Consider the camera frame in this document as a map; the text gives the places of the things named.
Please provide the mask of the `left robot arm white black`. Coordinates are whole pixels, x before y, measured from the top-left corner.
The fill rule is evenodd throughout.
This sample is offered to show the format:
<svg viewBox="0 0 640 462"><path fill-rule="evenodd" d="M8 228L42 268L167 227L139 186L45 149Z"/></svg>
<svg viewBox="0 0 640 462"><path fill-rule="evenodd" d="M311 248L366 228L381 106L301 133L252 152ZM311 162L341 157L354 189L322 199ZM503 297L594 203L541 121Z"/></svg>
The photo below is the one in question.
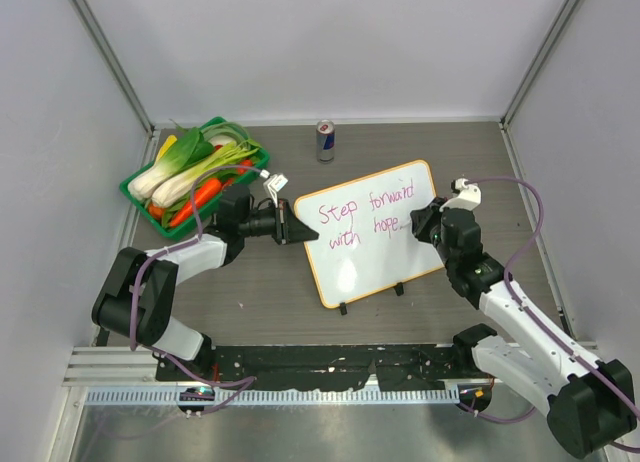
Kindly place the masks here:
<svg viewBox="0 0 640 462"><path fill-rule="evenodd" d="M92 308L92 322L178 360L190 380L213 370L211 338L172 316L176 287L235 260L249 237L278 245L315 241L319 234L297 218L289 202L268 200L255 208L246 185L225 189L202 235L163 249L126 247L117 254Z"/></svg>

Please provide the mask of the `whiteboard with orange frame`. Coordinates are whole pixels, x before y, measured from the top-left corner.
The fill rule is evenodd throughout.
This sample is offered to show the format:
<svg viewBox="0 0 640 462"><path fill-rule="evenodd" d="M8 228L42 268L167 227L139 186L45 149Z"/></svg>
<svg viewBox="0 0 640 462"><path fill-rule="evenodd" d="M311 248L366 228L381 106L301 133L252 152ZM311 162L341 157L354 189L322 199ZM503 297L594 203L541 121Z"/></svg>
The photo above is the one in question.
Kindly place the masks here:
<svg viewBox="0 0 640 462"><path fill-rule="evenodd" d="M298 198L296 216L319 233L304 246L321 304L337 309L442 269L436 250L401 228L435 195L429 164L415 160Z"/></svg>

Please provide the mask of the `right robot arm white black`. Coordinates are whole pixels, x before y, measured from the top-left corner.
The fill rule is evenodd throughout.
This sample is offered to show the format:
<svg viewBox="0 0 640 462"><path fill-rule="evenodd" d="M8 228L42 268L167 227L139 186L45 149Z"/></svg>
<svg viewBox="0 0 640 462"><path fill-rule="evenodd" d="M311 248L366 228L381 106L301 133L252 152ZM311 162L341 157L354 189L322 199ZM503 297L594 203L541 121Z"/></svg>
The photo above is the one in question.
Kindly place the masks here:
<svg viewBox="0 0 640 462"><path fill-rule="evenodd" d="M473 212L437 197L411 212L414 237L434 247L454 291L500 325L511 347L479 324L454 338L451 362L465 377L490 374L527 400L570 455L582 459L638 427L631 372L602 361L556 326L503 265L485 252Z"/></svg>

